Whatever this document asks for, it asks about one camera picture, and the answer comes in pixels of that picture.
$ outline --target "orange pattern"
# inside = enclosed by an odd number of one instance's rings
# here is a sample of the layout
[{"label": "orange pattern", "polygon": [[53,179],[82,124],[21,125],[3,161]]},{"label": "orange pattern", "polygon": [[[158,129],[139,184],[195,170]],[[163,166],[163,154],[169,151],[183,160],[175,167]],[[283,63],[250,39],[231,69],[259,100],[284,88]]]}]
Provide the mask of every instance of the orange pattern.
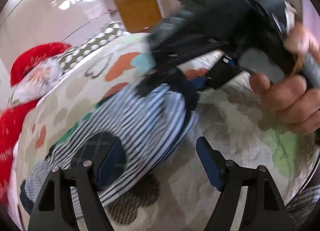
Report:
[{"label": "orange pattern", "polygon": [[187,80],[192,80],[194,78],[203,77],[209,70],[205,68],[201,69],[190,69],[185,72]]},{"label": "orange pattern", "polygon": [[[37,52],[37,48],[41,48],[41,47],[44,47],[44,46],[48,46],[49,48],[51,48],[51,50],[50,50],[50,52],[55,52],[55,48],[60,48],[61,50],[57,50],[58,51],[58,53],[57,54],[59,54],[59,53],[63,53],[64,51],[66,51],[67,49],[70,49],[72,46],[70,45],[70,44],[64,44],[64,43],[50,43],[50,44],[45,44],[45,45],[39,45],[39,46],[36,46],[36,47],[34,47],[34,48],[32,48],[32,49],[30,49],[29,51],[31,51],[31,50],[33,50],[33,52]],[[25,75],[27,75],[28,74],[28,72],[31,70],[31,69],[33,69],[33,68],[35,68],[38,64],[40,64],[42,61],[44,61],[44,60],[46,60],[48,57],[50,57],[50,56],[54,56],[54,55],[56,55],[56,54],[50,54],[50,53],[45,53],[43,56],[39,56],[39,55],[37,55],[37,56],[35,56],[35,57],[31,57],[30,58],[30,65],[27,65],[25,68],[24,68],[24,70],[23,70],[23,76],[25,76]]]},{"label": "orange pattern", "polygon": [[122,82],[119,83],[115,86],[113,86],[104,96],[103,98],[106,98],[108,96],[111,96],[112,94],[118,92],[119,90],[122,90],[125,86],[127,86],[129,83],[128,82]]},{"label": "orange pattern", "polygon": [[107,82],[110,82],[119,76],[124,72],[124,70],[127,69],[133,69],[130,62],[131,60],[138,56],[140,53],[126,53],[119,57],[117,62],[113,65],[113,67],[108,71],[108,73],[105,75],[104,80]]},{"label": "orange pattern", "polygon": [[38,67],[32,71],[28,77],[28,82],[43,82],[50,75],[51,67]]},{"label": "orange pattern", "polygon": [[44,126],[42,126],[41,131],[40,131],[40,136],[35,143],[36,150],[44,145],[44,140],[45,140],[46,135],[47,135],[47,127],[44,125]]}]

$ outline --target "white wall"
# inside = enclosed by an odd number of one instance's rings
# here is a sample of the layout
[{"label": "white wall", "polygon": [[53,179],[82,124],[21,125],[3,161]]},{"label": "white wall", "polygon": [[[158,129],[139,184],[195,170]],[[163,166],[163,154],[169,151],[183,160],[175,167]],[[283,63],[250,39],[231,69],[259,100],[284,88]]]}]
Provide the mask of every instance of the white wall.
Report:
[{"label": "white wall", "polygon": [[8,99],[11,94],[9,74],[0,60],[0,114],[8,105]]},{"label": "white wall", "polygon": [[0,57],[8,71],[24,51],[63,41],[81,44],[111,16],[103,0],[9,0],[0,13]]},{"label": "white wall", "polygon": [[302,0],[303,25],[320,42],[320,17],[310,0]]}]

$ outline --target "blanket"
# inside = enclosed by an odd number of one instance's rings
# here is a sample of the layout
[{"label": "blanket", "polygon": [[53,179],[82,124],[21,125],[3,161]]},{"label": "blanket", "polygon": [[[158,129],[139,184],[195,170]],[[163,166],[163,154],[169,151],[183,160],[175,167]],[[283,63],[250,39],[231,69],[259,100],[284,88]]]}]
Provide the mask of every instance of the blanket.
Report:
[{"label": "blanket", "polygon": [[[141,80],[141,57],[148,55],[147,34],[122,36],[57,85],[25,119],[17,158],[17,188],[43,161],[50,147],[105,95]],[[209,53],[180,66],[201,75],[220,58]],[[195,151],[205,136],[226,159],[244,167],[264,164],[287,204],[312,174],[319,149],[312,135],[291,134],[264,111],[242,74],[218,91],[201,93],[199,121],[182,144],[155,171],[105,207],[115,230],[203,230],[219,197]],[[237,230],[245,190],[232,230]],[[20,204],[24,225],[29,215]],[[78,219],[85,230],[84,219]]]}]

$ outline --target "hand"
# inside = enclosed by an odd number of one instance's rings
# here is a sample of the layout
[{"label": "hand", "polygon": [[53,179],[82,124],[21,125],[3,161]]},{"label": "hand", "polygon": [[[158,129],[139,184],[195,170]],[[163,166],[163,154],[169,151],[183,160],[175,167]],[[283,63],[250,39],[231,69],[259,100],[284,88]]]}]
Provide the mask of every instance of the hand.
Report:
[{"label": "hand", "polygon": [[[310,52],[320,64],[319,42],[302,24],[290,31],[284,46],[293,54],[305,56]],[[304,77],[291,76],[271,86],[265,74],[252,74],[250,85],[261,96],[264,107],[274,111],[293,133],[309,134],[320,127],[320,90],[306,91]]]}]

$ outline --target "polka dot fabric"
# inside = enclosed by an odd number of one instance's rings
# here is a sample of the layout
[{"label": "polka dot fabric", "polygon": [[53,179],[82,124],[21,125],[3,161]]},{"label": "polka dot fabric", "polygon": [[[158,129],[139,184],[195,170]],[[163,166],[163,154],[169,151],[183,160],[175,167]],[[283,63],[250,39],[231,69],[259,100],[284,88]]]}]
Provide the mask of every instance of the polka dot fabric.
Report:
[{"label": "polka dot fabric", "polygon": [[121,22],[113,21],[103,27],[97,35],[89,38],[83,45],[66,50],[58,59],[63,74],[73,69],[84,57],[123,34],[123,24]]}]

